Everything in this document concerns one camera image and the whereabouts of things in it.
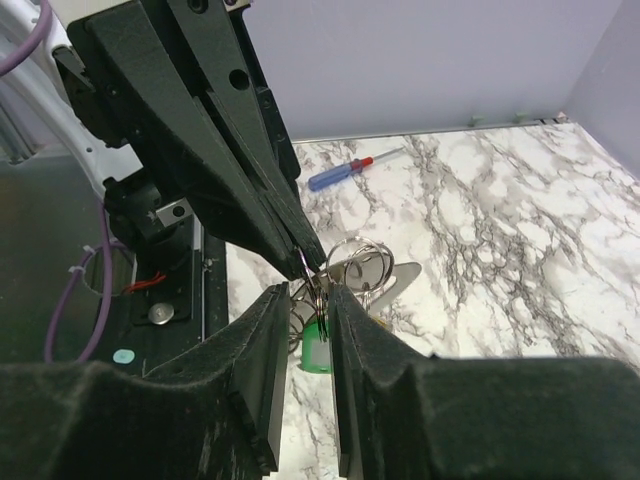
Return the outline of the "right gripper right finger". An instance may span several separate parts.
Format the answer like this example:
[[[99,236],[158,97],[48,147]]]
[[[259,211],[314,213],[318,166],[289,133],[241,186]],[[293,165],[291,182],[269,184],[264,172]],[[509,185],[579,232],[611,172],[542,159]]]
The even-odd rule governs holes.
[[[329,295],[347,479],[635,479],[639,377],[606,358],[425,356]]]

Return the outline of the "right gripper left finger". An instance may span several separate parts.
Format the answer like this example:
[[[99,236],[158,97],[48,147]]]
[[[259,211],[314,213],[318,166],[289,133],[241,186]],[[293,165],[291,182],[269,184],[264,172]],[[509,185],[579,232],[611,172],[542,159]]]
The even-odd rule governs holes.
[[[142,376],[103,362],[1,369],[5,479],[259,479],[278,468],[290,296]]]

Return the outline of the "green key tag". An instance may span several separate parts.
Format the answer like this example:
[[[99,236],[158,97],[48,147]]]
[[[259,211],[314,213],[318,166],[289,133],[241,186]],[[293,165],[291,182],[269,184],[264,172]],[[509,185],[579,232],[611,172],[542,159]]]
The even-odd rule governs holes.
[[[331,374],[330,343],[322,341],[316,322],[302,332],[300,369],[312,374]]]

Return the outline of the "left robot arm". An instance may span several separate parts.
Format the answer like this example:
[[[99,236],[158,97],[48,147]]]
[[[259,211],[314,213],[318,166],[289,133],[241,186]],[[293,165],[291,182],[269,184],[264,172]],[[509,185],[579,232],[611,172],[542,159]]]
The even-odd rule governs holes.
[[[246,1],[5,1],[1,77],[154,266],[186,216],[289,279],[326,255]]]

